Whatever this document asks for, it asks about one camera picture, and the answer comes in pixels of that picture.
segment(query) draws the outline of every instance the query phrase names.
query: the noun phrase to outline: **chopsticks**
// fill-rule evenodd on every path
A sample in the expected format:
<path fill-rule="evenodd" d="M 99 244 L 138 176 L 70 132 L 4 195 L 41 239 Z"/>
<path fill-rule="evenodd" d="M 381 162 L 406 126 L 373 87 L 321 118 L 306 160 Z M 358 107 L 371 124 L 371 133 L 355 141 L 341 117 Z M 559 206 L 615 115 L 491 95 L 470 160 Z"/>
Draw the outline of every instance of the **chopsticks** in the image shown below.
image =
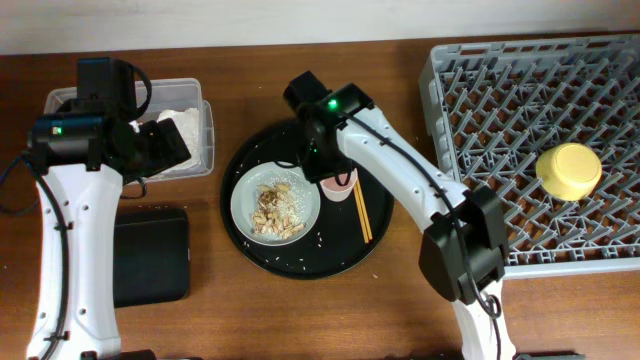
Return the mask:
<path fill-rule="evenodd" d="M 373 239 L 371 235 L 371 226 L 369 225 L 369 215 L 367 215 L 367 208 L 364 205 L 364 197 L 362 196 L 362 187 L 360 187 L 360 179 L 356 180 L 354 187 L 356 196 L 356 206 L 358 207 L 358 216 L 360 217 L 360 226 L 362 227 L 362 236 L 364 237 L 364 243 L 368 244 Z"/>

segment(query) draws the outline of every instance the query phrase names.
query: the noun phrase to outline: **white wall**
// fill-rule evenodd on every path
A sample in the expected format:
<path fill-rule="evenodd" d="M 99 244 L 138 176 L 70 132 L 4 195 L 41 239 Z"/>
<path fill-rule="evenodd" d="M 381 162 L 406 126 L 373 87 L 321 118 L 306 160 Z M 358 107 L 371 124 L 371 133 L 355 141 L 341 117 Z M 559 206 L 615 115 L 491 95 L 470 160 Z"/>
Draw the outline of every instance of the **white wall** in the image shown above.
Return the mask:
<path fill-rule="evenodd" d="M 0 0 L 0 54 L 640 28 L 634 0 Z"/>

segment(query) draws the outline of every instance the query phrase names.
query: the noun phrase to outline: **white bowl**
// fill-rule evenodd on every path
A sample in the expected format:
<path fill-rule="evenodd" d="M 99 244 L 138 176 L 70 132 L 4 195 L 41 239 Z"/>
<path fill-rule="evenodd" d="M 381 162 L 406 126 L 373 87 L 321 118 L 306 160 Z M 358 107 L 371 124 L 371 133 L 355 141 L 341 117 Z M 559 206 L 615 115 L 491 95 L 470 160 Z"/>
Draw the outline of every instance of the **white bowl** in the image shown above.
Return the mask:
<path fill-rule="evenodd" d="M 346 181 L 347 178 L 345 177 L 344 179 L 342 179 L 342 175 L 340 175 L 340 181 Z M 349 194 L 351 194 L 351 191 L 353 190 L 353 187 L 356 185 L 356 181 L 358 181 L 358 169 L 353 169 L 353 171 L 351 172 L 351 177 L 349 178 L 349 183 L 345 186 L 339 186 L 336 181 L 335 178 L 328 178 L 328 179 L 324 179 L 322 181 L 320 181 L 320 188 L 322 188 L 322 192 L 324 193 L 324 196 L 327 197 L 327 199 L 333 201 L 333 202 L 340 202 L 340 201 L 344 201 L 349 197 Z M 327 183 L 331 182 L 333 184 L 338 185 L 338 190 L 333 190 L 327 187 Z"/>
<path fill-rule="evenodd" d="M 258 205 L 258 185 L 272 185 L 274 181 L 279 180 L 289 183 L 295 196 L 302 199 L 298 214 L 305 227 L 287 240 L 279 238 L 276 234 L 254 234 L 251 221 Z M 318 187 L 304 178 L 302 169 L 299 167 L 284 169 L 272 162 L 258 165 L 242 175 L 231 194 L 233 222 L 245 237 L 260 245 L 282 246 L 297 241 L 311 230 L 319 214 Z"/>

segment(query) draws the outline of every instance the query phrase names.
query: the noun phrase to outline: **clear plastic container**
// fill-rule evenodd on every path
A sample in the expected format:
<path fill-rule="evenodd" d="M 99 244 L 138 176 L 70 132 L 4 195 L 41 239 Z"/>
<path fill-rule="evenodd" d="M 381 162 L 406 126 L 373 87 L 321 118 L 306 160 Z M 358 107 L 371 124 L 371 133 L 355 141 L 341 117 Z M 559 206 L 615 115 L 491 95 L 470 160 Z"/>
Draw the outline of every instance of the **clear plastic container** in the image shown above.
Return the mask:
<path fill-rule="evenodd" d="M 209 175 L 213 171 L 213 114 L 211 106 L 202 100 L 200 83 L 196 79 L 165 79 L 152 80 L 153 93 L 147 111 L 138 119 L 139 123 L 158 119 L 164 110 L 185 111 L 189 108 L 197 108 L 200 112 L 200 159 L 188 168 L 171 171 L 168 169 L 155 175 L 147 182 L 184 179 Z M 56 89 L 49 93 L 44 107 L 44 113 L 55 112 L 63 102 L 76 97 L 75 87 Z M 136 81 L 136 100 L 140 106 L 146 99 L 147 91 L 142 81 Z"/>

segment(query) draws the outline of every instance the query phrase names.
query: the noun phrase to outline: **small pink cup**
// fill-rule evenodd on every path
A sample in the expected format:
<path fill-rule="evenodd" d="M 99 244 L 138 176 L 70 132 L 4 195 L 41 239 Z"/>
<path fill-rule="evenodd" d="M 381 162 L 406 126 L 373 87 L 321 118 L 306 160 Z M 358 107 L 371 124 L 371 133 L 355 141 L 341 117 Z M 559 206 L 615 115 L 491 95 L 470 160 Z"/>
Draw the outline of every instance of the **small pink cup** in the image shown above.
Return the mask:
<path fill-rule="evenodd" d="M 340 174 L 339 177 L 340 182 L 347 181 L 347 174 Z M 349 179 L 349 183 L 347 185 L 340 186 L 336 182 L 335 177 L 330 177 L 320 181 L 320 187 L 327 199 L 334 202 L 340 202 L 349 197 L 351 190 L 353 190 L 353 187 L 356 184 L 356 180 L 358 180 L 358 169 L 353 169 L 351 172 L 351 179 Z"/>

